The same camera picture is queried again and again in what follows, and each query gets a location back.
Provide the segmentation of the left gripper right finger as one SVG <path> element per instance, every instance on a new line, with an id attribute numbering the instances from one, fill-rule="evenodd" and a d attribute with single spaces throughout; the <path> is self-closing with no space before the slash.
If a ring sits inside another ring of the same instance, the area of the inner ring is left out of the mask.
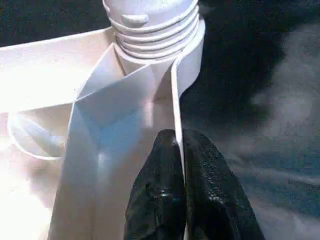
<path id="1" fill-rule="evenodd" d="M 265 236 L 240 181 L 202 133 L 183 130 L 190 240 L 263 240 Z"/>

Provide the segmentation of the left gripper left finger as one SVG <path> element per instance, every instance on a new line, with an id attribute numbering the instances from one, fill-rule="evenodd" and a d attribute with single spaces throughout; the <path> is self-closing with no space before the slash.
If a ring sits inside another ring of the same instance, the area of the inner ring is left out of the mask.
<path id="1" fill-rule="evenodd" d="M 126 239 L 182 240 L 186 192 L 175 131 L 161 130 L 138 173 L 126 208 Z"/>

